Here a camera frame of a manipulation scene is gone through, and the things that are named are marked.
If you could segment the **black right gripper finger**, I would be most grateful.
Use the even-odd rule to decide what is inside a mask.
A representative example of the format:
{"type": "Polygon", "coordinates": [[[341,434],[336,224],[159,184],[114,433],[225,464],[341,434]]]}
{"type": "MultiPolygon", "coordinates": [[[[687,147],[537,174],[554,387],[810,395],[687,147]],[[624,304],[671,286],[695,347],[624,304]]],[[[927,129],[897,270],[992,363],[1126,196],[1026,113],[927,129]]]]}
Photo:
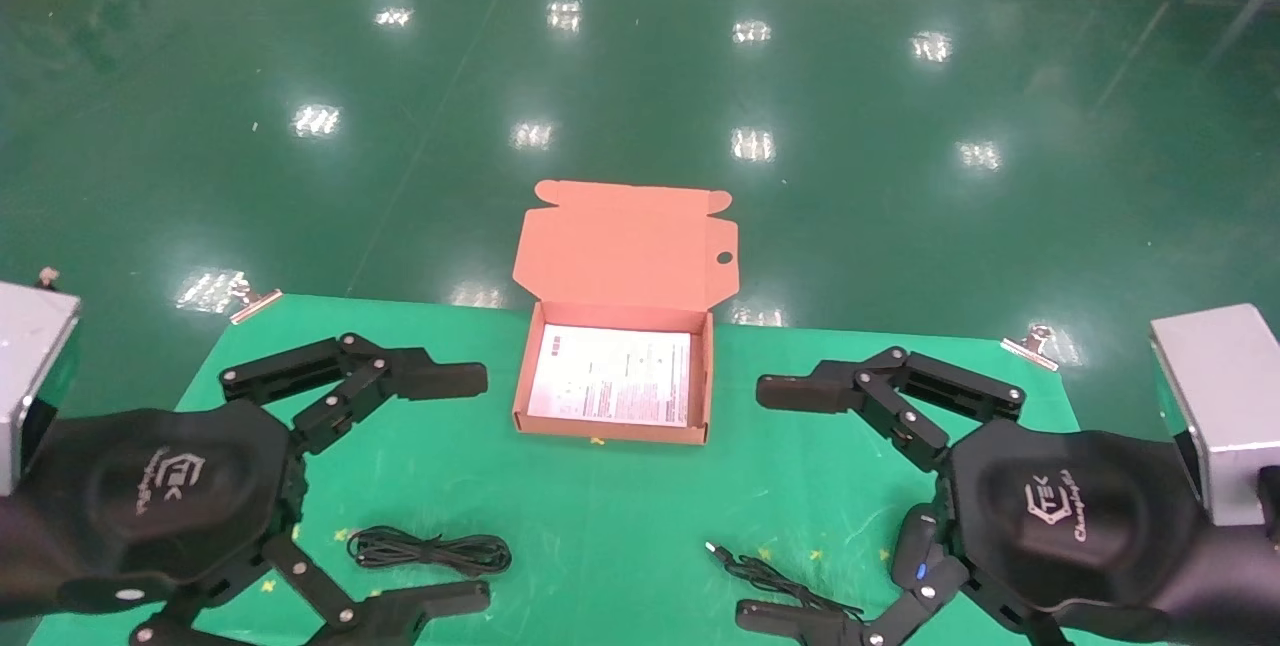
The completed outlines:
{"type": "Polygon", "coordinates": [[[820,359],[805,376],[763,374],[756,400],[771,411],[859,414],[916,469],[934,472],[948,455],[948,435],[918,403],[989,423],[1018,421],[1025,394],[1011,382],[893,345],[863,362],[820,359]]]}
{"type": "Polygon", "coordinates": [[[737,626],[800,645],[905,645],[969,581],[968,569],[957,559],[942,558],[924,567],[920,579],[887,610],[867,620],[860,609],[819,596],[759,558],[736,556],[735,576],[758,590],[797,601],[792,606],[744,599],[735,609],[737,626]]]}

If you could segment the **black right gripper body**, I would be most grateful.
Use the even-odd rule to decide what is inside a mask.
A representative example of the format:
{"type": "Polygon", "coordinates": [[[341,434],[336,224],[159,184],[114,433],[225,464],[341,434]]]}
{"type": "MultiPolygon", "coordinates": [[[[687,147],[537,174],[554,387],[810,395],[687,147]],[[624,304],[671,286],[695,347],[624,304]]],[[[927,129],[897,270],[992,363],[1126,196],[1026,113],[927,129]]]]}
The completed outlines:
{"type": "Polygon", "coordinates": [[[938,507],[966,595],[1011,631],[1277,642],[1277,550],[1216,526],[1170,443],[983,423],[940,466],[938,507]]]}

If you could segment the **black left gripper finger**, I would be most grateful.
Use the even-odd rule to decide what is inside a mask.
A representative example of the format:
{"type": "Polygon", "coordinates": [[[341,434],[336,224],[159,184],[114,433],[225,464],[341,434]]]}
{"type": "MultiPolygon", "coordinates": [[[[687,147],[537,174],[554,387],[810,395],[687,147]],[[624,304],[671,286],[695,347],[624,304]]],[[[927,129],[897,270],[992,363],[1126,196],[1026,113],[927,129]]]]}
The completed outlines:
{"type": "Polygon", "coordinates": [[[343,333],[283,353],[224,368],[225,400],[268,406],[325,388],[325,394],[294,414],[296,453],[319,455],[370,417],[387,400],[448,400],[488,390],[485,365],[438,363],[424,347],[383,347],[357,333],[343,333]]]}
{"type": "Polygon", "coordinates": [[[191,545],[187,537],[132,539],[131,567],[173,579],[164,606],[131,634],[133,645],[236,645],[232,637],[200,631],[195,620],[210,606],[210,588],[200,586],[195,567],[224,577],[251,558],[284,576],[285,582],[320,615],[323,626],[310,645],[413,645],[435,619],[484,611],[488,583],[468,579],[390,590],[356,603],[291,535],[259,537],[246,546],[191,545]]]}

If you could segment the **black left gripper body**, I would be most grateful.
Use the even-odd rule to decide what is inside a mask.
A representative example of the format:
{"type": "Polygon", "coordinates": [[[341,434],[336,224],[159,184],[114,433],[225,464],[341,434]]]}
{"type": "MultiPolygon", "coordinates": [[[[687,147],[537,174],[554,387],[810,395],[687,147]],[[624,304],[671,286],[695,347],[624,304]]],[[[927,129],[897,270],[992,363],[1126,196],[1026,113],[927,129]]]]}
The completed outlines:
{"type": "Polygon", "coordinates": [[[266,574],[303,495],[294,437],[260,406],[58,421],[1,503],[3,619],[219,608],[266,574]]]}

